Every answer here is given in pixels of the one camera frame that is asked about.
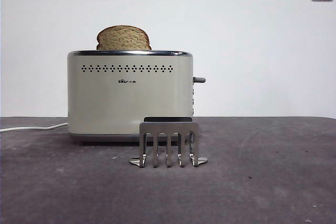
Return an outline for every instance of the toaster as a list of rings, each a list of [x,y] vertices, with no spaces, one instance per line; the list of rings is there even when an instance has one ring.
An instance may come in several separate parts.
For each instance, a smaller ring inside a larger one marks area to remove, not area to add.
[[[142,122],[192,121],[193,57],[182,51],[68,54],[68,131],[81,141],[138,141]]]

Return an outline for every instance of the toaster top rim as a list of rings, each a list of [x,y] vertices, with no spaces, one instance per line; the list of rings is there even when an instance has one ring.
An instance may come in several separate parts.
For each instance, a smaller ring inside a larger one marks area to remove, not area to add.
[[[68,57],[72,56],[183,56],[192,57],[189,52],[164,51],[164,50],[78,50],[72,51]]]

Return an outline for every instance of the power cord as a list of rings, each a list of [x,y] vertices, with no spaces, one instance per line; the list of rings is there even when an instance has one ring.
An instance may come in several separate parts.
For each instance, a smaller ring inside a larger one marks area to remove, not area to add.
[[[60,123],[49,127],[14,127],[14,128],[0,129],[0,132],[21,131],[21,130],[52,130],[66,125],[68,125],[68,123]]]

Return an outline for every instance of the gray table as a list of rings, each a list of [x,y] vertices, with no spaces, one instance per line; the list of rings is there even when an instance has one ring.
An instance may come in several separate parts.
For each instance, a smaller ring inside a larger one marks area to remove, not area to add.
[[[209,159],[197,168],[160,155],[159,168],[140,169],[129,164],[137,146],[78,146],[66,127],[2,133],[2,223],[336,223],[336,120],[196,121]]]

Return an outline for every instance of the toaster vent hole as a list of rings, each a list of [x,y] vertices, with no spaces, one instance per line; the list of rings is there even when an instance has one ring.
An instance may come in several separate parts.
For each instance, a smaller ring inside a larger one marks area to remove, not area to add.
[[[162,72],[162,73],[165,73],[165,72],[168,72],[171,73],[173,72],[173,67],[172,65],[169,65],[168,66],[165,66],[165,65],[88,65],[89,67],[86,67],[86,65],[81,65],[80,66],[80,69],[83,71],[83,72],[86,72],[86,71],[90,71],[92,73],[93,70],[96,70],[96,72],[107,72],[107,70],[111,70],[111,72],[114,72],[115,70],[118,71],[118,72],[122,72],[124,70],[124,72],[128,73],[136,73],[136,72],[140,72],[140,73],[143,73],[144,71],[147,71],[148,73],[152,72],[155,72],[155,73],[158,73],[158,72]]]

